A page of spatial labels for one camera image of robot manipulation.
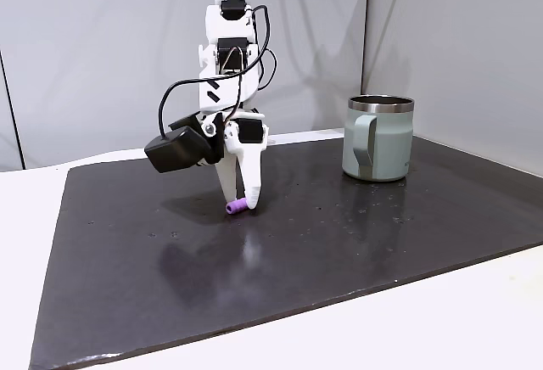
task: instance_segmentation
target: table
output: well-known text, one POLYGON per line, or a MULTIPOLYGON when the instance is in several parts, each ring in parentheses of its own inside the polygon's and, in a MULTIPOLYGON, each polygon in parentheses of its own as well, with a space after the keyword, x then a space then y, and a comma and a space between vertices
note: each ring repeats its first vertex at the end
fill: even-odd
MULTIPOLYGON (((273 136, 275 144, 341 131, 273 136)), ((4 257, 2 367, 28 368, 43 280, 68 170, 143 158, 117 151, 0 174, 4 257)), ((198 343, 104 365, 171 368, 540 368, 543 247, 198 343)))

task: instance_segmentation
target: green mug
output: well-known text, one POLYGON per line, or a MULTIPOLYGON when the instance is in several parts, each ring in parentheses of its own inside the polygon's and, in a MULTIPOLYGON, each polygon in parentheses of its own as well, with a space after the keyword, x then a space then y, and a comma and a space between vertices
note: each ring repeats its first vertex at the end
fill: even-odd
POLYGON ((343 143, 344 172, 357 179, 381 182, 407 175, 414 108, 410 98, 350 98, 343 143))

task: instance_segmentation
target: black countertop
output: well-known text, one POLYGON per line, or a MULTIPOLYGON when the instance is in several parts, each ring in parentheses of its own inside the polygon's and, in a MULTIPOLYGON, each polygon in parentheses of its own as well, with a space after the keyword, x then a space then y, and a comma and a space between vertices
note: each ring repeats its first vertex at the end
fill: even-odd
POLYGON ((361 182, 341 151, 268 148, 258 209, 238 216, 213 167, 71 170, 31 368, 182 345, 543 242, 538 177, 415 138, 407 178, 361 182))

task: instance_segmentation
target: gray wall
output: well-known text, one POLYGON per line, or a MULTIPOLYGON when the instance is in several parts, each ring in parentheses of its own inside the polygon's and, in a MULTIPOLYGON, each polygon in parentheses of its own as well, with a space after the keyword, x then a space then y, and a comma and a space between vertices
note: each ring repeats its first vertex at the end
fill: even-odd
POLYGON ((543 0, 368 0, 363 87, 415 133, 543 175, 543 0))
MULTIPOLYGON (((0 41, 29 166, 141 148, 158 135, 164 90, 200 72, 211 3, 0 0, 0 41)), ((366 0, 253 0, 260 3, 270 9, 279 60, 274 82, 255 100, 271 133, 342 126, 346 99, 361 88, 366 0)), ((165 121, 197 109, 198 89, 180 87, 165 121)))
POLYGON ((9 110, 8 94, 0 67, 0 172, 21 169, 14 124, 9 110))

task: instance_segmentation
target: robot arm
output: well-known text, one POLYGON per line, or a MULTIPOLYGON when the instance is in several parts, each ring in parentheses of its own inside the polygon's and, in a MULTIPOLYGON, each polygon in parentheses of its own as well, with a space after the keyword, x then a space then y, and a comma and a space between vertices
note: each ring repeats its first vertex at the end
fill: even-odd
MULTIPOLYGON (((199 83, 200 113, 170 125, 147 145, 145 153, 159 172, 184 169, 191 165, 216 165, 229 214, 254 209, 260 197, 260 153, 266 149, 268 127, 264 115, 251 110, 258 90, 261 61, 269 40, 268 25, 263 50, 259 52, 255 15, 250 0, 215 0, 205 16, 209 45, 199 47, 203 67, 199 83), (237 199, 236 161, 244 181, 245 197, 237 199)), ((166 92, 160 107, 164 106, 166 92)))

